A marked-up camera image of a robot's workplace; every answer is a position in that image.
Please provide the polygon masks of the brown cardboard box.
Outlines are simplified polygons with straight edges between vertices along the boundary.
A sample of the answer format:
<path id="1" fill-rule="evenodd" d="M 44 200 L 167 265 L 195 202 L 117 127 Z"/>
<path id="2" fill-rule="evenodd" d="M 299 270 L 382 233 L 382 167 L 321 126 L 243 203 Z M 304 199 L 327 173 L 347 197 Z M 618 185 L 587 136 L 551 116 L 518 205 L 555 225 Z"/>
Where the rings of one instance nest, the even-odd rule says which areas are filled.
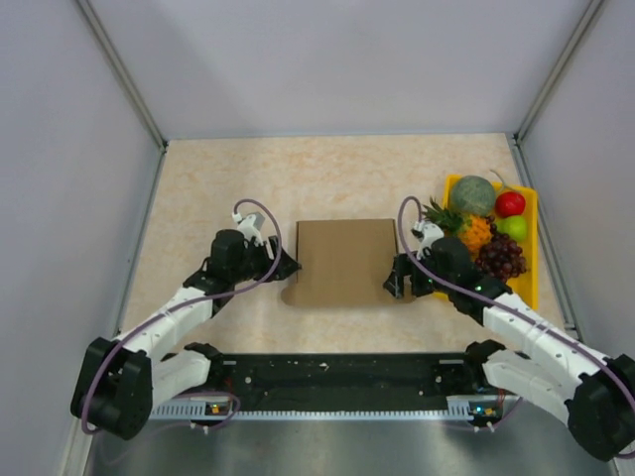
<path id="1" fill-rule="evenodd" d="M 296 260 L 301 269 L 283 289 L 282 301 L 300 308 L 410 303 L 410 292 L 395 298 L 383 288 L 397 255 L 392 218 L 299 221 Z"/>

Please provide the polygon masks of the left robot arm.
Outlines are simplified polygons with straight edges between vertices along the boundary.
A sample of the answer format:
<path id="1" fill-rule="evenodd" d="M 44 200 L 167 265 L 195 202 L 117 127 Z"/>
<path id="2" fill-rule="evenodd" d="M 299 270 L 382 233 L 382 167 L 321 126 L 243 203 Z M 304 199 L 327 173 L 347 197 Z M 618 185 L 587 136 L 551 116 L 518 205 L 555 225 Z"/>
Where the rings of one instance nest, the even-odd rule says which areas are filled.
<path id="1" fill-rule="evenodd" d="M 88 345 L 70 403 L 82 431 L 129 440 L 162 403 L 193 387 L 218 391 L 225 379 L 220 364 L 195 350 L 173 363 L 166 355 L 234 296 L 283 281 L 301 267 L 277 236 L 260 242 L 238 230 L 217 232 L 209 255 L 166 304 L 132 330 Z"/>

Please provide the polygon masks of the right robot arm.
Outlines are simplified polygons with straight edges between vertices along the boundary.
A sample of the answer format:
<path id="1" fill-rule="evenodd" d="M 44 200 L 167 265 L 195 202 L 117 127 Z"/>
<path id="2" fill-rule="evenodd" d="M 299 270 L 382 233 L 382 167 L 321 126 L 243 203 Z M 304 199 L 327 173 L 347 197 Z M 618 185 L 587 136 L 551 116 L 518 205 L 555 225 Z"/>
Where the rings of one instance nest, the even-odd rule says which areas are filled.
<path id="1" fill-rule="evenodd" d="M 465 385 L 510 391 L 569 430 L 589 455 L 634 456 L 634 360 L 611 358 L 572 339 L 500 280 L 479 270 L 455 238 L 426 238 L 418 254 L 394 257 L 384 287 L 394 297 L 445 294 L 454 308 L 515 345 L 463 367 Z"/>

